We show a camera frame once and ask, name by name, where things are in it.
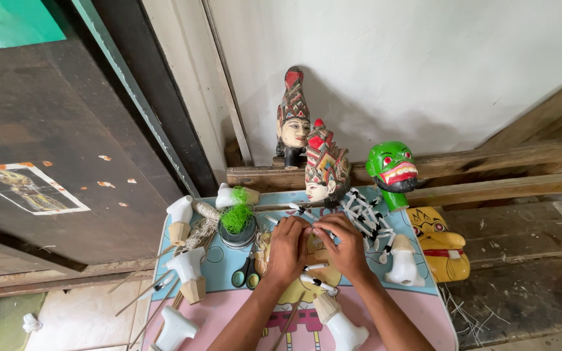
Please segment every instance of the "human hand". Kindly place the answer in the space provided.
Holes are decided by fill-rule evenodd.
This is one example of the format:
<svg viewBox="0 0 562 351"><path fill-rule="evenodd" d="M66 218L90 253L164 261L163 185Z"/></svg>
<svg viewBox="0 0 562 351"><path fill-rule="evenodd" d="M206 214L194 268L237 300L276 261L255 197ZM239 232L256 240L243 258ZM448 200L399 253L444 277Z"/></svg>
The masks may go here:
<svg viewBox="0 0 562 351"><path fill-rule="evenodd" d="M373 275L365 260L363 236L344 212L323 215L313 226L314 233L327 248L335 267L348 280L352 282L357 278ZM340 243L335 245L324 229L340 238Z"/></svg>
<svg viewBox="0 0 562 351"><path fill-rule="evenodd" d="M296 216L284 217L272 230L265 279L287 288L299 277L307 261L307 239L311 225Z"/></svg>

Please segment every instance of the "cartoon character print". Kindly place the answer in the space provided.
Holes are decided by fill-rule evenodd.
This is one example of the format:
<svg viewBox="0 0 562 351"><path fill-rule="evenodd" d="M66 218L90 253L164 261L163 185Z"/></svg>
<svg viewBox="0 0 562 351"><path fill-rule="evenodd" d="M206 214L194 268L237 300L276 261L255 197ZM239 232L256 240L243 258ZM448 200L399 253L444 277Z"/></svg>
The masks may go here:
<svg viewBox="0 0 562 351"><path fill-rule="evenodd" d="M265 269L267 268L266 262L270 255L270 235L270 233L265 233L261 237L260 251L255 252L255 270L257 270L261 276L265 275ZM341 274L337 268L335 268L322 241L315 234L311 234L307 241L307 265L324 262L328 263L328 267L310 270L309 275L331 286L337 286L341 281ZM298 301L303 291L305 295L301 301ZM320 323L318 313L314 307L314 300L321 293L327 293L327 291L316 285L303 282L300 279L295 280L279 299L272 315L270 315L268 323L266 323L262 337L268 336L269 328L278 327L279 330L282 331L292 313L292 304L299 303L299 309L285 334L286 348L288 351L292 350L292 332L298 330L298 324L304 324L308 332L314 333L315 349L320 350L320 337L318 332L322 331L322 324Z"/></svg>
<svg viewBox="0 0 562 351"><path fill-rule="evenodd" d="M408 209L407 214L435 282L466 279L470 275L470 260L463 252L465 239L449 232L433 207Z"/></svg>

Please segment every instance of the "black beard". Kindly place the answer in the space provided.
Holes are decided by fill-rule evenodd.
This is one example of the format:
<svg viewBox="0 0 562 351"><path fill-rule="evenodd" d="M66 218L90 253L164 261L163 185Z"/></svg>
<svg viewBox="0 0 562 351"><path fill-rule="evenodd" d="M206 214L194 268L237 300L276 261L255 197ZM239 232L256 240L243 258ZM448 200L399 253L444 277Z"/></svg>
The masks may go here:
<svg viewBox="0 0 562 351"><path fill-rule="evenodd" d="M403 194L406 192L411 192L418 186L418 178L413 177L405 180L401 180L399 182L395 182L394 184L386 184L380 176L376 175L372 177L374 179L374 183L377 184L377 187L385 190L386 192L394 192L396 194Z"/></svg>

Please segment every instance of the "cartoon print tablecloth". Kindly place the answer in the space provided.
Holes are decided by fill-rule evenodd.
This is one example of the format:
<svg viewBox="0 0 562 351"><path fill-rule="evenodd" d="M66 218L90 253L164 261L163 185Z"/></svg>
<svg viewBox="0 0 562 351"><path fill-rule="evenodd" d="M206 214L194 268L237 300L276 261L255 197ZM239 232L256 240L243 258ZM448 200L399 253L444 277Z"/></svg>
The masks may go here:
<svg viewBox="0 0 562 351"><path fill-rule="evenodd" d="M377 192L370 187L358 187L357 189L368 199L368 202L372 201L378 195ZM204 200L214 205L214 198ZM307 196L303 191L295 191L262 194L260 197L260 205L288 202L307 202ZM384 202L377 205L375 209L383 214L387 213L387 207ZM341 211L341 209L312 209L311 211L314 215L321 216L327 213ZM260 225L267 226L272 230L274 225L269 220L265 219L264 215L280 219L293 214L295 214L294 211L259 212L257 213L257 220ZM192 221L199 218L200 216L195 214ZM409 316L411 321L416 324L419 330L422 331L433 347L437 350L457 350L458 342L448 312L441 301L433 278L428 273L424 255L418 246L416 237L413 235L406 211L389 213L385 216L385 220L389 226L394 229L396 234L407 235L411 240L411 244L416 251L415 261L418 265L418 272L425 278L426 284L424 287L405 287L384 282L385 273L389 272L392 268L392 256L389 256L386 264L379 263L379 256L387 244L387 239L382 239L379 243L379 247L371 247L370 250L366 252L368 265L379 277L381 284L387 289L394 301ZM159 250L164 250L169 244L168 229L165 227ZM196 323L200 327L200 331L195 339L186 339L179 350L205 350L230 321L233 315L235 315L246 299L248 299L251 291L246 289L246 287L240 289L233 288L230 277L233 271L242 267L249 249L250 246L242 250L231 250L222 243L218 236L210 244L207 261L201 266L201 271L207 279L207 297L205 300L194 305L188 305L187 301L183 300L179 306L179 310L183 315ZM308 251L308 264L327 262L328 253L315 236L310 237L308 241ZM158 261L155 267L156 278L166 271L166 267L162 267L162 265L169 259L170 254L167 254ZM258 261L258 270L262 268L262 265L265 265L262 262L264 261ZM340 303L344 314L347 315L355 325L363 325L368 329L370 337L363 346L360 347L360 350L385 350L368 311L348 279L340 275L334 266L323 270L309 271L309 274L326 281L330 285L336 285L339 293L335 298ZM164 303L165 306L169 306L172 303L172 298L177 294L177 288L173 290L170 298ZM152 302L149 306L149 311L151 312L147 311L147 318L156 308L160 307L161 299L166 295L168 290L169 288L167 287L153 294ZM307 291L307 293L303 297L296 316L277 350L324 351L335 349L333 336L328 328L320 324L312 303L315 297L322 293L323 290L315 285L297 281L288 288L288 291L285 292L279 304L272 312L267 328L262 331L262 338L260 339L257 350L269 350L272 347L285 326L288 315L292 310L291 304L296 302L302 291ZM149 323L147 331L144 334L141 350L148 349L162 321L162 316L158 313Z"/></svg>

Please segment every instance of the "green demon mask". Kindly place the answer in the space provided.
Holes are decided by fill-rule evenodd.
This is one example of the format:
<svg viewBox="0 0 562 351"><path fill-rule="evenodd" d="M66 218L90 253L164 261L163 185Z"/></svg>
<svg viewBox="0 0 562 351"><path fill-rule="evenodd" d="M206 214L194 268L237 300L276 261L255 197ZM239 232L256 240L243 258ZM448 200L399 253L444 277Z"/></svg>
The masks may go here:
<svg viewBox="0 0 562 351"><path fill-rule="evenodd" d="M374 183L386 192L401 194L418 185L411 150L400 141L390 140L372 147L365 168Z"/></svg>

